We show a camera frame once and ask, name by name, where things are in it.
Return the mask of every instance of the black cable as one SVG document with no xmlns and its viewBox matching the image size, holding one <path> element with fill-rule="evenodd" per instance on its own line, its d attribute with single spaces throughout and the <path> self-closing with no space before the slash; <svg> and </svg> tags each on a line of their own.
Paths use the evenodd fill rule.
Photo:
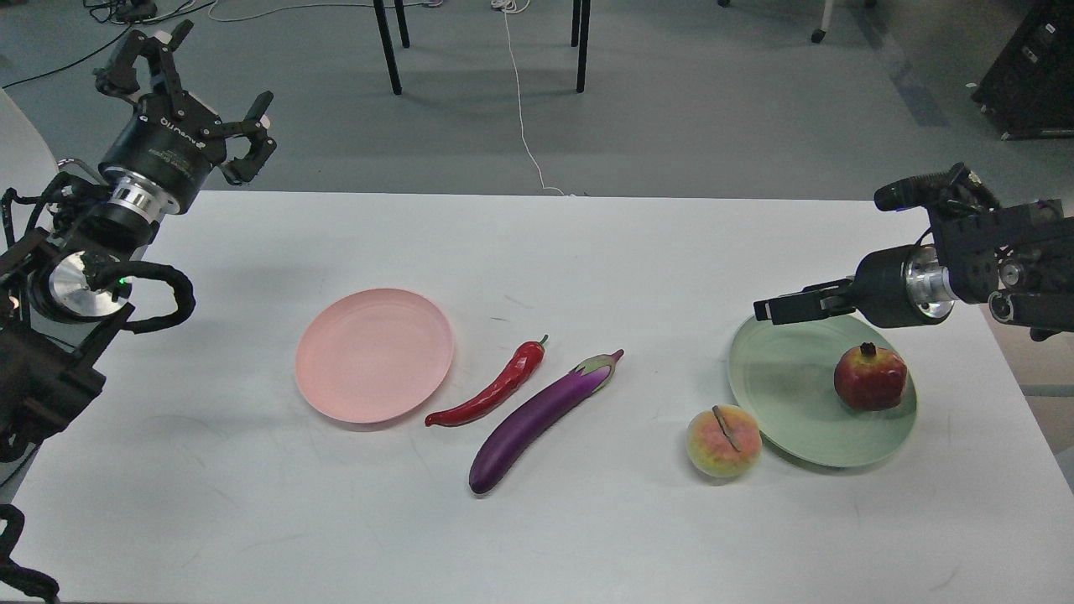
<svg viewBox="0 0 1074 604">
<path fill-rule="evenodd" d="M 97 23 L 99 23 L 99 24 L 106 24 L 116 14 L 116 11 L 119 9 L 119 6 L 121 6 L 121 5 L 126 4 L 126 3 L 127 3 L 127 0 L 105 0 L 104 2 L 99 2 L 97 4 L 90 4 L 90 3 L 86 2 L 86 0 L 82 0 L 82 8 L 83 9 L 89 9 L 89 16 L 93 17 L 93 20 L 96 20 Z M 100 11 L 102 9 L 107 9 L 108 10 L 108 16 L 104 17 L 103 19 L 100 18 L 100 17 L 98 17 L 97 14 L 96 14 L 97 11 Z"/>
<path fill-rule="evenodd" d="M 195 0 L 190 0 L 186 4 L 190 4 L 190 3 L 194 2 L 194 1 Z M 178 9 L 172 11 L 171 13 L 168 13 L 166 15 L 161 15 L 159 17 L 150 17 L 150 18 L 147 18 L 147 19 L 144 19 L 144 20 L 140 20 L 140 21 L 137 21 L 137 24 L 139 25 L 156 25 L 158 23 L 164 23 L 166 20 L 174 19 L 175 17 L 182 17 L 184 15 L 189 15 L 190 13 L 197 13 L 198 11 L 202 11 L 204 9 L 208 9 L 213 4 L 216 4 L 216 0 L 211 0 L 209 2 L 206 2 L 206 3 L 202 4 L 201 6 L 194 6 L 193 9 L 187 9 L 185 11 L 183 10 L 183 6 L 179 6 Z M 116 25 L 120 25 L 120 23 L 116 21 L 116 20 L 113 20 L 112 23 L 114 23 Z"/>
<path fill-rule="evenodd" d="M 925 229 L 925 232 L 921 233 L 921 236 L 917 238 L 917 241 L 914 242 L 914 247 L 920 247 L 921 242 L 924 242 L 925 238 L 929 236 L 929 233 L 931 232 L 932 232 L 932 227 Z"/>
<path fill-rule="evenodd" d="M 48 341 L 52 342 L 53 344 L 56 344 L 57 346 L 60 346 L 62 348 L 67 348 L 68 353 L 70 353 L 71 350 L 74 350 L 75 348 L 78 347 L 76 344 L 71 344 L 67 340 L 62 340 L 62 339 L 57 337 L 55 335 L 48 335 L 47 333 L 42 333 L 41 335 L 44 335 L 45 337 L 47 337 Z"/>
<path fill-rule="evenodd" d="M 27 77 L 25 80 L 19 80 L 17 82 L 12 82 L 10 84 L 4 84 L 2 86 L 2 88 L 4 90 L 6 90 L 8 88 L 11 88 L 12 86 L 17 86 L 18 84 L 26 84 L 27 82 L 33 82 L 34 80 L 40 80 L 40 78 L 45 77 L 47 75 L 53 75 L 55 73 L 59 73 L 59 72 L 61 72 L 63 70 L 71 69 L 71 68 L 73 68 L 74 66 L 76 66 L 78 63 L 85 62 L 85 61 L 89 60 L 91 57 L 96 56 L 97 54 L 99 54 L 102 51 L 104 51 L 105 48 L 107 48 L 108 46 L 115 44 L 116 42 L 119 42 L 119 39 L 122 38 L 124 35 L 126 35 L 127 32 L 131 30 L 131 27 L 133 27 L 133 26 L 128 26 L 126 29 L 124 29 L 122 33 L 120 33 L 119 35 L 113 38 L 111 42 L 108 42 L 104 46 L 101 46 L 100 48 L 93 51 L 92 53 L 86 55 L 85 57 L 83 57 L 83 58 L 74 61 L 71 64 L 66 64 L 66 66 L 63 66 L 63 67 L 61 67 L 59 69 L 54 69 L 53 71 L 49 71 L 49 72 L 46 72 L 46 73 L 42 73 L 41 75 L 34 75 L 32 77 Z"/>
<path fill-rule="evenodd" d="M 0 220 L 3 221 L 3 236 L 8 247 L 15 245 L 15 222 L 11 214 L 11 202 L 15 199 L 15 189 L 9 187 L 0 198 Z"/>
<path fill-rule="evenodd" d="M 0 483 L 0 489 L 6 487 L 8 483 L 11 483 L 12 479 L 15 478 L 15 476 L 18 476 L 18 473 L 21 472 L 24 468 L 26 468 L 26 464 L 30 463 L 30 461 L 34 457 L 37 457 L 39 450 L 41 450 L 41 447 L 40 446 L 34 446 L 33 450 L 30 451 L 29 454 L 27 454 L 23 458 L 23 461 L 18 464 L 18 468 L 16 468 L 14 472 L 12 472 L 11 474 L 9 474 L 8 477 L 3 479 L 3 483 Z"/>
<path fill-rule="evenodd" d="M 30 234 L 30 231 L 38 227 L 38 221 L 41 220 L 41 214 L 45 211 L 45 200 L 41 199 L 38 203 L 33 204 L 33 210 L 30 211 L 30 217 L 26 220 L 26 232 L 23 235 Z"/>
<path fill-rule="evenodd" d="M 19 566 L 11 559 L 11 552 L 23 534 L 26 517 L 10 503 L 0 504 L 0 520 L 6 522 L 0 533 L 0 581 L 21 591 L 30 598 L 40 598 L 48 603 L 59 602 L 60 586 L 48 575 Z"/>
<path fill-rule="evenodd" d="M 140 277 L 159 281 L 172 288 L 175 297 L 175 312 L 170 315 L 153 317 L 124 323 L 120 329 L 132 333 L 148 333 L 175 327 L 190 318 L 194 312 L 194 286 L 187 275 L 175 267 L 146 262 L 145 260 L 128 260 L 125 262 L 98 263 L 92 258 L 84 258 L 86 264 L 86 285 L 98 290 L 111 287 L 124 277 Z"/>
</svg>

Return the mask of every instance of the floor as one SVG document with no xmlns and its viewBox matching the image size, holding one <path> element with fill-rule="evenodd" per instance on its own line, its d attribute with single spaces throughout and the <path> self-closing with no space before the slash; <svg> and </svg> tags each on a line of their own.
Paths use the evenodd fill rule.
<svg viewBox="0 0 1074 604">
<path fill-rule="evenodd" d="M 593 0 L 581 95 L 568 0 L 506 19 L 488 0 L 444 0 L 406 9 L 409 48 L 392 25 L 398 97 L 368 8 L 224 23 L 289 4 L 220 0 L 189 15 L 176 54 L 184 86 L 224 119 L 275 94 L 279 150 L 253 189 L 869 199 L 964 161 L 1004 203 L 1074 199 L 1074 140 L 1001 141 L 970 100 L 1030 0 L 844 0 L 821 44 L 818 1 Z M 121 32 L 66 0 L 0 3 L 0 83 Z M 57 156 L 96 160 L 129 117 L 93 88 L 108 52 L 6 89 Z M 206 186 L 228 187 L 218 174 Z M 1074 484 L 1074 341 L 996 328 Z"/>
</svg>

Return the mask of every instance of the fake fruit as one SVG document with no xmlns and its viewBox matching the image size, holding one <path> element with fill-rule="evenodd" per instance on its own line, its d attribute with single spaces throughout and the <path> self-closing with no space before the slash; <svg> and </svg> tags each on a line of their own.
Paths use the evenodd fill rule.
<svg viewBox="0 0 1074 604">
<path fill-rule="evenodd" d="M 716 405 L 699 413 L 686 429 L 686 455 L 709 476 L 738 476 L 760 458 L 757 421 L 734 405 Z"/>
<path fill-rule="evenodd" d="M 836 393 L 855 411 L 898 405 L 906 387 L 906 363 L 894 350 L 865 342 L 843 354 L 836 365 Z"/>
</svg>

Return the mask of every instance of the white cable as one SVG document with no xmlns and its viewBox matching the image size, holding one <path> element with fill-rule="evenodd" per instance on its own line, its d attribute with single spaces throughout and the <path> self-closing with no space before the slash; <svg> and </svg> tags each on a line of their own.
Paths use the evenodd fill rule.
<svg viewBox="0 0 1074 604">
<path fill-rule="evenodd" d="M 492 0 L 492 8 L 496 11 L 503 11 L 505 15 L 517 15 L 522 11 L 529 8 L 529 0 L 521 9 L 514 0 Z"/>
<path fill-rule="evenodd" d="M 250 19 L 260 18 L 260 17 L 263 17 L 263 16 L 266 16 L 266 15 L 271 15 L 273 13 L 278 13 L 280 11 L 290 11 L 292 9 L 316 9 L 318 6 L 354 6 L 354 8 L 360 8 L 360 9 L 372 9 L 373 8 L 373 4 L 359 4 L 359 3 L 353 3 L 353 2 L 324 2 L 324 3 L 317 3 L 317 4 L 294 4 L 294 5 L 291 5 L 291 6 L 280 6 L 279 9 L 273 9 L 271 11 L 265 11 L 264 13 L 259 13 L 257 15 L 250 15 L 248 17 L 220 18 L 220 17 L 214 17 L 213 16 L 213 11 L 217 8 L 217 5 L 219 5 L 219 3 L 220 3 L 219 0 L 213 0 L 213 5 L 209 8 L 208 14 L 206 15 L 206 16 L 208 16 L 208 18 L 211 18 L 212 20 L 215 20 L 217 23 L 248 21 Z M 403 5 L 404 6 L 426 6 L 426 8 L 430 8 L 430 9 L 435 9 L 435 8 L 439 6 L 440 4 L 444 4 L 444 0 L 429 0 L 426 2 L 412 2 L 410 4 L 403 4 Z M 394 5 L 392 3 L 388 3 L 388 4 L 386 4 L 384 8 L 392 9 L 392 8 L 394 8 Z"/>
<path fill-rule="evenodd" d="M 531 161 L 537 167 L 537 177 L 540 178 L 540 189 L 542 191 L 560 191 L 560 195 L 565 196 L 567 193 L 563 192 L 563 189 L 556 187 L 550 187 L 545 185 L 545 174 L 541 172 L 540 164 L 537 163 L 537 158 L 534 157 L 533 152 L 529 150 L 529 143 L 526 142 L 526 124 L 522 120 L 522 80 L 519 78 L 519 63 L 514 62 L 514 49 L 511 48 L 511 27 L 507 25 L 507 15 L 516 14 L 504 11 L 504 27 L 507 29 L 507 52 L 511 55 L 511 66 L 514 67 L 514 88 L 519 96 L 519 129 L 522 132 L 522 146 L 526 148 L 526 155 L 529 156 Z"/>
</svg>

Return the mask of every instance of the cable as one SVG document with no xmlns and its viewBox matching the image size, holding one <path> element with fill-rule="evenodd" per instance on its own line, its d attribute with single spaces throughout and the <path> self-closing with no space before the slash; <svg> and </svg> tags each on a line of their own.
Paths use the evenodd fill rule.
<svg viewBox="0 0 1074 604">
<path fill-rule="evenodd" d="M 30 598 L 40 598 L 48 604 L 58 603 L 60 586 L 56 579 L 41 571 L 20 566 L 11 559 L 11 552 L 26 526 L 26 516 L 14 505 L 4 503 L 0 504 L 0 520 L 5 523 L 3 532 L 0 532 L 0 581 Z"/>
<path fill-rule="evenodd" d="M 372 9 L 372 8 L 374 8 L 373 4 L 358 4 L 358 3 L 348 3 L 348 2 L 325 2 L 325 3 L 319 3 L 319 4 L 294 4 L 294 5 L 291 5 L 291 6 L 280 6 L 279 9 L 273 9 L 271 11 L 265 11 L 264 13 L 258 13 L 257 15 L 250 15 L 248 17 L 220 18 L 220 17 L 213 16 L 213 10 L 216 9 L 216 5 L 218 3 L 219 3 L 218 0 L 213 0 L 208 4 L 208 5 L 213 6 L 213 8 L 208 10 L 208 15 L 207 15 L 209 19 L 215 20 L 217 23 L 248 21 L 248 20 L 251 20 L 251 19 L 257 19 L 257 18 L 261 18 L 261 17 L 264 17 L 264 16 L 271 15 L 273 13 L 278 13 L 280 11 L 290 11 L 292 9 L 316 9 L 318 6 L 348 6 L 348 8 L 358 8 L 358 9 Z M 444 4 L 444 0 L 427 0 L 425 2 L 411 2 L 409 4 L 403 4 L 403 5 L 404 6 L 425 6 L 427 9 L 435 9 L 435 8 L 440 6 L 442 4 Z M 386 9 L 394 9 L 395 6 L 393 4 L 386 4 L 384 8 Z"/>
<path fill-rule="evenodd" d="M 90 3 L 86 2 L 86 0 L 82 0 L 82 8 L 83 9 L 89 9 L 89 16 L 93 17 L 93 20 L 96 20 L 97 23 L 99 23 L 99 24 L 106 24 L 110 20 L 112 20 L 112 17 L 114 17 L 116 15 L 116 11 L 119 9 L 119 6 L 122 6 L 126 3 L 127 3 L 127 0 L 105 0 L 104 2 L 98 2 L 97 4 L 90 4 Z M 103 19 L 100 18 L 100 17 L 98 17 L 97 14 L 96 14 L 97 11 L 100 11 L 102 9 L 107 9 L 108 10 L 108 15 L 106 17 L 104 17 Z"/>
<path fill-rule="evenodd" d="M 8 244 L 6 249 L 11 249 L 11 246 L 15 245 L 15 222 L 11 214 L 11 204 L 15 200 L 16 195 L 15 189 L 8 187 L 3 197 L 0 197 L 0 222 L 3 224 L 4 242 Z"/>
<path fill-rule="evenodd" d="M 183 4 L 180 4 L 178 9 L 175 9 L 174 11 L 172 11 L 171 13 L 168 13 L 166 15 L 161 15 L 159 17 L 149 17 L 147 19 L 142 19 L 142 20 L 135 21 L 135 23 L 137 23 L 139 25 L 151 25 L 151 24 L 157 24 L 157 23 L 165 21 L 165 20 L 168 20 L 170 18 L 179 16 L 180 15 L 180 11 L 183 11 L 184 9 L 190 6 L 191 4 L 193 4 L 197 1 L 198 0 L 187 0 L 186 2 L 184 2 Z M 208 4 L 203 4 L 202 6 L 199 6 L 195 10 L 201 10 L 201 9 L 204 9 L 205 6 L 208 6 Z M 188 13 L 182 13 L 182 14 L 187 15 L 187 14 L 190 14 L 193 11 L 190 11 Z M 116 20 L 115 18 L 110 17 L 108 18 L 108 23 L 112 23 L 112 24 L 115 24 L 115 25 L 126 25 L 127 23 L 130 23 L 130 21 L 120 21 L 120 20 Z"/>
<path fill-rule="evenodd" d="M 514 61 L 514 49 L 511 47 L 511 26 L 507 25 L 507 15 L 518 14 L 524 10 L 525 6 L 516 13 L 502 11 L 504 13 L 504 27 L 507 29 L 507 52 L 511 55 L 511 66 L 514 67 L 514 88 L 518 91 L 519 97 L 519 129 L 522 132 L 522 145 L 526 148 L 526 155 L 529 156 L 531 161 L 533 161 L 534 166 L 537 167 L 537 177 L 540 178 L 540 189 L 542 191 L 560 191 L 560 195 L 565 196 L 567 193 L 563 192 L 563 189 L 545 185 L 545 174 L 541 172 L 540 164 L 537 163 L 537 158 L 534 157 L 533 152 L 529 150 L 529 143 L 526 142 L 526 124 L 522 119 L 522 80 L 519 78 L 519 63 Z"/>
<path fill-rule="evenodd" d="M 17 86 L 17 85 L 19 85 L 19 84 L 26 84 L 27 82 L 33 82 L 34 80 L 41 80 L 42 77 L 45 77 L 45 76 L 48 76 L 48 75 L 53 75 L 53 74 L 56 74 L 56 73 L 59 73 L 59 72 L 61 72 L 61 71 L 63 71 L 63 70 L 67 70 L 67 69 L 71 69 L 71 68 L 73 68 L 74 66 L 76 66 L 76 64 L 78 64 L 78 63 L 82 63 L 82 62 L 85 62 L 85 61 L 89 60 L 89 59 L 90 59 L 91 57 L 96 56 L 97 54 L 99 54 L 99 53 L 101 53 L 102 51 L 104 51 L 105 48 L 107 48 L 108 46 L 111 46 L 111 45 L 115 44 L 116 42 L 118 42 L 120 38 L 122 38 L 124 35 L 126 35 L 126 34 L 127 34 L 127 32 L 131 30 L 131 27 L 132 27 L 132 26 L 128 26 L 128 27 L 127 27 L 126 29 L 124 29 L 124 31 L 122 31 L 122 32 L 121 32 L 121 33 L 120 33 L 119 35 L 117 35 L 117 37 L 113 38 L 111 42 L 108 42 L 108 43 L 107 43 L 107 44 L 105 44 L 104 46 L 101 46 L 100 48 L 98 48 L 98 49 L 93 51 L 92 53 L 90 53 L 90 54 L 86 55 L 85 57 L 83 57 L 83 58 L 81 58 L 81 59 L 78 59 L 78 60 L 74 61 L 74 62 L 73 62 L 73 63 L 71 63 L 71 64 L 66 64 L 66 66 L 63 66 L 63 67 L 61 67 L 61 68 L 59 68 L 59 69 L 54 69 L 54 70 L 52 70 L 52 71 L 48 71 L 48 72 L 45 72 L 45 73 L 42 73 L 42 74 L 40 74 L 40 75 L 34 75 L 34 76 L 32 76 L 32 77 L 27 77 L 27 78 L 24 78 L 24 80 L 18 80 L 18 81 L 16 81 L 16 82 L 12 82 L 12 83 L 10 83 L 10 84 L 4 84 L 4 85 L 3 85 L 2 87 L 0 87 L 0 88 L 3 88 L 4 90 L 6 90 L 8 88 L 11 88 L 12 86 Z"/>
<path fill-rule="evenodd" d="M 194 312 L 194 286 L 190 278 L 183 274 L 175 267 L 146 262 L 145 260 L 127 260 L 121 262 L 101 262 L 90 259 L 87 255 L 86 285 L 93 290 L 103 289 L 112 284 L 121 282 L 125 277 L 140 277 L 149 281 L 159 281 L 172 288 L 172 296 L 175 297 L 175 312 L 170 315 L 161 315 L 151 319 L 137 321 L 127 321 L 119 329 L 132 333 L 148 333 L 175 327 L 190 318 Z"/>
<path fill-rule="evenodd" d="M 517 15 L 529 8 L 529 0 L 526 0 L 525 5 L 521 9 L 514 0 L 492 0 L 492 8 L 496 11 L 503 11 L 505 15 Z"/>
<path fill-rule="evenodd" d="M 925 238 L 929 236 L 929 233 L 931 233 L 931 232 L 932 232 L 932 227 L 929 227 L 929 228 L 925 229 L 925 232 L 921 233 L 921 236 L 917 238 L 917 241 L 914 242 L 913 246 L 914 247 L 920 247 L 921 243 L 925 241 Z"/>
<path fill-rule="evenodd" d="M 0 489 L 6 487 L 8 483 L 11 483 L 12 479 L 15 476 L 17 476 L 18 473 L 21 472 L 24 468 L 26 468 L 26 464 L 30 463 L 30 461 L 32 461 L 33 458 L 38 456 L 39 450 L 41 450 L 41 445 L 34 445 L 33 450 L 26 454 L 26 456 L 23 457 L 23 461 L 19 462 L 18 466 L 15 468 L 15 470 L 11 474 L 9 474 L 6 478 L 3 479 L 3 483 L 0 483 Z"/>
</svg>

